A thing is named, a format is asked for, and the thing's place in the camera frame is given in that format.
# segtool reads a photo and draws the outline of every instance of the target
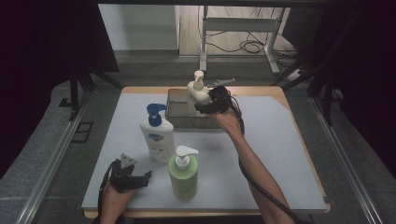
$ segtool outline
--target small white pump bottle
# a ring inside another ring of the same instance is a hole
[[[204,117],[207,115],[201,114],[195,109],[195,104],[206,105],[210,103],[210,96],[203,82],[204,72],[195,71],[194,79],[194,81],[191,81],[187,85],[187,105],[189,114],[192,116]]]
[[[140,122],[140,129],[148,144],[150,157],[161,162],[169,162],[175,154],[174,126],[168,120],[162,119],[159,114],[165,109],[166,105],[148,105],[149,117]]]

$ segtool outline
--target white tabletop surface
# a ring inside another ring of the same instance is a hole
[[[198,191],[187,202],[172,191],[167,164],[153,161],[139,128],[146,106],[166,104],[166,94],[123,93],[107,132],[82,207],[97,208],[99,186],[107,167],[121,153],[137,160],[133,175],[152,170],[148,187],[140,189],[128,208],[150,211],[258,211],[243,177],[233,143],[222,130],[175,130],[176,146],[199,150]],[[270,96],[237,96],[246,139],[282,188],[297,213],[327,210],[318,183],[288,109]]]

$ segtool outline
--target wire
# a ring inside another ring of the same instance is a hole
[[[105,176],[103,177],[103,181],[102,184],[100,185],[99,188],[99,195],[98,195],[98,216],[102,215],[102,202],[103,202],[103,191],[105,189],[105,185],[107,183],[108,180],[108,174],[110,173],[111,168],[114,165],[114,161],[110,163],[110,165],[107,168],[107,171],[105,173]]]
[[[236,118],[239,121],[240,127],[241,127],[241,132],[242,134],[245,134],[245,123],[244,120],[242,119],[242,113],[239,110],[239,104],[236,101],[236,99],[233,96],[230,96],[233,101],[236,104],[236,107],[233,104],[230,104],[225,97],[220,96],[219,94],[216,93],[216,95],[219,97],[221,101],[223,101],[225,104],[227,104],[231,110],[235,113]],[[265,196],[267,199],[269,199],[271,202],[273,202],[276,206],[278,206],[283,212],[285,212],[291,219],[294,220],[296,224],[309,224],[307,221],[302,221],[300,220],[285,204],[280,202],[276,197],[274,197],[271,193],[269,193],[267,190],[262,188],[259,184],[257,184],[253,178],[248,174],[247,170],[245,169],[244,165],[242,164],[241,160],[238,158],[238,163],[239,163],[239,168],[241,169],[242,174],[244,177],[247,179],[247,182],[251,184],[256,190],[258,190],[263,196]]]
[[[198,13],[197,13],[197,14],[198,14],[198,25],[197,25],[197,28],[198,28],[199,36],[200,36],[201,39],[202,39],[202,38],[203,38],[203,37],[202,37],[203,34],[201,34],[201,29],[200,29],[200,8],[201,8],[201,6],[198,6]],[[230,13],[228,12],[227,7],[225,8],[225,10],[226,10],[228,16],[230,17]],[[256,11],[256,10],[259,10],[258,13],[257,13],[257,16],[256,16],[256,18],[259,18],[260,13],[261,13],[261,14],[263,13],[262,7],[255,7],[255,8],[250,12],[249,17],[251,17],[251,16],[253,15],[253,12]],[[270,18],[273,18],[274,12],[275,12],[275,8],[273,7],[273,9],[272,9],[272,11],[271,11],[271,16],[270,16]],[[227,33],[227,32],[229,32],[229,31],[222,31],[222,32],[218,32],[218,33],[214,33],[214,34],[206,34],[206,35],[207,35],[207,36],[215,36],[215,35],[225,34],[225,33]],[[210,45],[210,46],[213,46],[213,47],[215,47],[215,48],[217,48],[217,49],[220,49],[220,50],[222,50],[222,51],[224,51],[224,52],[228,52],[228,53],[237,52],[237,51],[239,51],[239,50],[243,50],[243,51],[248,52],[248,53],[251,53],[251,54],[257,54],[257,53],[262,52],[262,51],[264,50],[264,47],[267,45],[268,37],[270,37],[270,36],[268,35],[268,33],[266,33],[266,35],[265,35],[264,43],[262,43],[262,41],[260,41],[260,39],[257,38],[253,33],[251,33],[251,32],[246,32],[246,33],[247,33],[246,40],[241,41],[241,42],[239,43],[239,49],[224,49],[224,48],[222,48],[222,47],[220,47],[220,46],[218,46],[218,45],[216,45],[216,44],[209,43],[209,42],[206,42],[206,44],[207,44],[207,45]],[[286,64],[282,63],[281,60],[283,60],[283,59],[297,59],[297,57],[299,56],[298,50],[294,50],[294,49],[292,49],[292,50],[278,50],[278,49],[273,49],[273,50],[272,50],[272,53],[273,53],[275,56],[278,56],[278,57],[279,57],[279,58],[276,59],[276,60],[277,60],[277,63],[278,63],[280,66],[283,66],[283,67],[290,67],[290,65],[286,65]]]

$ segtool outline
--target lotion bottle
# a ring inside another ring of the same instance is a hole
[[[140,122],[140,129],[148,144],[150,157],[161,162],[169,162],[175,154],[174,126],[159,114],[165,109],[166,105],[148,105],[148,119]]]
[[[195,71],[194,81],[189,82],[187,85],[187,105],[189,114],[196,117],[204,117],[195,109],[195,104],[206,105],[210,103],[210,96],[207,87],[204,86],[204,72]]]
[[[168,170],[175,195],[181,200],[193,198],[197,191],[198,150],[179,146],[176,154],[169,160]]]

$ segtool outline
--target person's right hand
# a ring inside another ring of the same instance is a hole
[[[215,119],[218,122],[221,129],[224,130],[224,132],[226,132],[227,134],[242,133],[241,125],[231,108],[229,108],[227,111],[225,111],[222,114],[214,113],[214,114],[209,114],[209,116]]]

